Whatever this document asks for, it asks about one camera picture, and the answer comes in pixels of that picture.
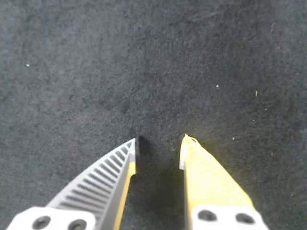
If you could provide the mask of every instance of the floor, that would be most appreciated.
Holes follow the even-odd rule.
[[[305,0],[3,0],[0,228],[142,137],[122,230],[184,228],[196,137],[271,230],[307,226]]]

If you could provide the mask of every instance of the ridged texture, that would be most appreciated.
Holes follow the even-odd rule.
[[[63,209],[89,211],[95,215],[97,224],[108,208],[116,189],[121,170],[135,151],[131,140],[117,147],[68,184],[48,206]]]
[[[197,140],[185,136],[180,154],[185,156],[189,208],[197,204],[253,207],[249,196]]]

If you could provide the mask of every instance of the yellow stripe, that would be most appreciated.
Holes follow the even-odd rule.
[[[185,136],[180,159],[184,161],[187,215],[199,204],[247,206],[253,203],[224,167],[199,142]]]
[[[121,195],[121,199],[120,199],[118,211],[117,211],[117,214],[116,214],[116,219],[115,219],[113,230],[119,230],[121,217],[123,215],[123,211],[124,211],[124,207],[125,207],[126,197],[127,197],[127,194],[128,194],[130,179],[135,173],[136,173],[135,172],[135,161],[133,161],[133,162],[130,162],[130,164],[129,164],[128,173],[127,173],[126,181],[125,181],[125,184],[124,184],[123,193]]]

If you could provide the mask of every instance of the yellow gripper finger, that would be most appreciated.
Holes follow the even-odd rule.
[[[249,196],[214,156],[188,135],[181,143],[179,168],[184,170],[188,230],[267,230]]]

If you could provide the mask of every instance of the screw hole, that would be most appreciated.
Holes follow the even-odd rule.
[[[86,221],[83,219],[74,220],[68,226],[68,230],[85,230],[85,228],[86,228]]]
[[[215,221],[217,220],[216,215],[209,210],[202,210],[198,213],[198,218],[206,221]]]
[[[249,216],[249,215],[247,215],[245,213],[237,214],[236,215],[236,220],[238,222],[246,223],[246,224],[254,224],[255,223],[254,219],[251,216]]]
[[[51,218],[49,216],[39,217],[34,221],[32,228],[35,230],[43,229],[48,226],[50,221],[51,221]]]

